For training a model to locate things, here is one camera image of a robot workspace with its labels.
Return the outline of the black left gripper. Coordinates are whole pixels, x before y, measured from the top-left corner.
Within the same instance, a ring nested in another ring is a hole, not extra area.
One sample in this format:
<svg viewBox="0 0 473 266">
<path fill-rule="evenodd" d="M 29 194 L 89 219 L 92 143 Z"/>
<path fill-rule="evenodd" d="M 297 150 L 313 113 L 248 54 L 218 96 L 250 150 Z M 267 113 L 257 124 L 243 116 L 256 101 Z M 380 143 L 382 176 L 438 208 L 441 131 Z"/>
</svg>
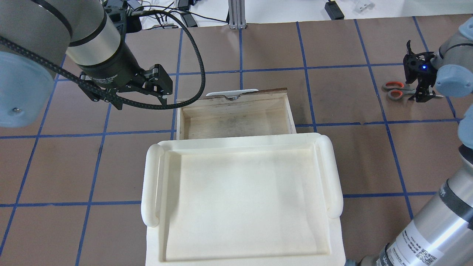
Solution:
<svg viewBox="0 0 473 266">
<path fill-rule="evenodd" d="M 144 94 L 158 98 L 162 106 L 167 106 L 167 98 L 173 94 L 173 81 L 163 66 L 155 64 L 149 70 L 143 71 L 124 41 L 121 41 L 117 51 L 104 62 L 76 65 L 84 72 L 79 74 L 82 81 L 96 86 L 108 95 L 113 94 L 108 89 L 116 89 L 122 93 L 139 92 L 143 88 Z M 79 88 L 93 102 L 104 101 L 112 104 L 117 110 L 123 109 L 123 103 L 110 96 L 101 96 L 83 85 L 79 85 Z"/>
</svg>

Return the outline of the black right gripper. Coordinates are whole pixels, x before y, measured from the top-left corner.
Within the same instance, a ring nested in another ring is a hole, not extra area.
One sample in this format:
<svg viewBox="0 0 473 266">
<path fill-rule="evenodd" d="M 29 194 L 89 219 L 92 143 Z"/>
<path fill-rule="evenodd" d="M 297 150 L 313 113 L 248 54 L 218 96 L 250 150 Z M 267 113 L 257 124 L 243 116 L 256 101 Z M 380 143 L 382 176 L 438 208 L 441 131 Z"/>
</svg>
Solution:
<svg viewBox="0 0 473 266">
<path fill-rule="evenodd" d="M 431 64 L 430 61 L 425 61 L 418 67 L 418 85 L 415 93 L 408 98 L 409 101 L 417 103 L 424 103 L 433 98 L 436 98 L 436 93 L 430 91 L 436 82 L 438 70 Z"/>
</svg>

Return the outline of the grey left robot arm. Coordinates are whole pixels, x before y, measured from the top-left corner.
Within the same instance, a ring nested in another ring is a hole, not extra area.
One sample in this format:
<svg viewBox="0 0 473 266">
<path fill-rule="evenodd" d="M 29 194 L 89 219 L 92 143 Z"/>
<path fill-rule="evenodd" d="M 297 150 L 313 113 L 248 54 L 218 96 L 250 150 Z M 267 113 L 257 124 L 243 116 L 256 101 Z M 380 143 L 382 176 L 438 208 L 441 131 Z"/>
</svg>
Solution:
<svg viewBox="0 0 473 266">
<path fill-rule="evenodd" d="M 1 39 L 60 65 L 66 55 L 79 77 L 106 93 L 152 95 L 162 105 L 173 82 L 156 64 L 142 69 L 125 35 L 142 29 L 135 0 L 2 0 Z M 1 45 L 1 127 L 29 126 L 39 116 L 57 72 Z"/>
</svg>

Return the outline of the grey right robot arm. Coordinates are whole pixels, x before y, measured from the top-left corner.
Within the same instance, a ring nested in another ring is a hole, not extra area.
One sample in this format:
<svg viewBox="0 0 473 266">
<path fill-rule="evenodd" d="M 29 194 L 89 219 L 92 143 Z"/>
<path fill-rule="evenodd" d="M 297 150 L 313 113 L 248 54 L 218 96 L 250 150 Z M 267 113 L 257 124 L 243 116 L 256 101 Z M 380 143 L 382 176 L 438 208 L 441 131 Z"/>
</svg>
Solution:
<svg viewBox="0 0 473 266">
<path fill-rule="evenodd" d="M 472 94 L 472 18 L 435 51 L 406 44 L 405 84 L 417 82 L 410 101 Z M 377 255 L 359 266 L 464 266 L 472 261 L 472 107 L 458 123 L 459 168 Z"/>
</svg>

